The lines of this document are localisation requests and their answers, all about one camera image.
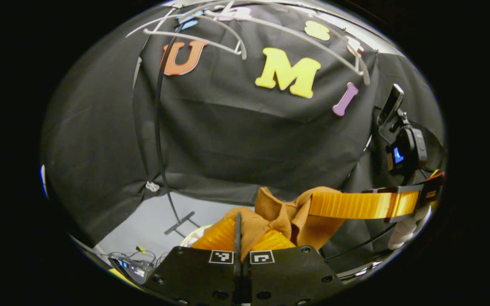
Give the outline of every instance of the black camera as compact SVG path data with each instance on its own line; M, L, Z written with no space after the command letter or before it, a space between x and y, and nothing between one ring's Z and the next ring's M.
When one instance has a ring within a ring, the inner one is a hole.
M413 128L407 119L407 114L400 110L403 96L403 90L398 85L393 84L387 102L385 102L381 114L377 118L377 124L381 129L397 115L397 121L389 131L394 133L400 128L400 132L397 134L395 142L386 147L389 154L387 165L389 173L393 176L398 174L410 176L415 170L424 167L427 159L426 145L421 130Z
M389 173L410 174L426 164L426 145L421 130L401 128L396 141L387 146L387 164Z

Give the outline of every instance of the phone mount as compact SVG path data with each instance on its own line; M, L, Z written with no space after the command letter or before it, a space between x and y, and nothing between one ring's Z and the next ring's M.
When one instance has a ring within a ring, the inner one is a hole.
M407 113L398 109L397 121L389 128L391 133L400 128L395 142L387 145L387 166L391 175L404 175L405 181L426 164L427 153L421 130L413 128Z

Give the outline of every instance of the foam letter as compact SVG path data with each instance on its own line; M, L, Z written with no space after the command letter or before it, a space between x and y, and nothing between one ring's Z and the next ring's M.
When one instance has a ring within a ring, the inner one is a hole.
M264 48L266 55L266 64L262 76L256 79L255 84L260 87L274 88L276 81L274 75L277 75L279 88L284 91L292 81L294 85L290 87L290 93L300 97L311 98L313 91L313 79L315 73L321 68L321 64L311 58L302 58L294 66L290 65L285 51L276 48Z
M175 42L169 51L168 61L165 64L164 74L168 76L180 76L189 73L196 67L198 64L198 60L200 59L200 54L202 54L202 50L207 45L207 43L193 40L190 42L189 46L192 47L190 50L190 55L188 56L188 60L181 65L175 64L175 57L177 56L177 52L185 45L184 42ZM165 51L167 51L168 45L164 46L164 55Z
M315 37L320 40L330 39L330 35L328 34L330 30L324 25L321 25L320 23L316 23L315 21L311 21L311 20L306 21L304 31L306 32L307 35Z

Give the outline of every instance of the screw hole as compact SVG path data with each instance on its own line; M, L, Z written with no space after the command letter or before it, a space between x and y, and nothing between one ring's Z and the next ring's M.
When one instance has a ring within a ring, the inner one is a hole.
M213 292L213 297L214 298L217 298L219 300L225 300L226 298L228 298L228 294L224 291L220 291L220 290L215 290Z
M161 277L159 277L159 276L155 276L155 277L154 277L154 281L155 281L156 283L164 283L164 279L163 279L163 278L161 278Z
M259 300L267 300L269 298L272 297L272 294L269 293L268 291L262 291L260 292L259 294L256 295L256 297L259 299Z
M328 275L328 276L325 276L321 279L321 281L323 283L329 283L330 281L332 281L334 279L334 277L332 275Z

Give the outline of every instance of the white floor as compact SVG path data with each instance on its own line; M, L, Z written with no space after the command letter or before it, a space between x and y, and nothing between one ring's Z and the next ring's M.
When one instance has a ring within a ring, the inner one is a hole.
M183 218L194 211L191 220L200 227L216 223L227 211L239 207L238 205L196 200L176 192L171 193L171 199L179 218ZM175 223L177 223L177 219L173 214L167 195L151 198L143 201L136 211L103 238L95 249L105 254L111 252L130 253L136 252L136 246L139 246L154 252L156 258L159 258L173 247L181 245L183 241L183 237L175 231L168 235L164 234ZM185 221L177 230L187 236L197 228L190 221ZM133 259L150 261L152 254L139 253Z

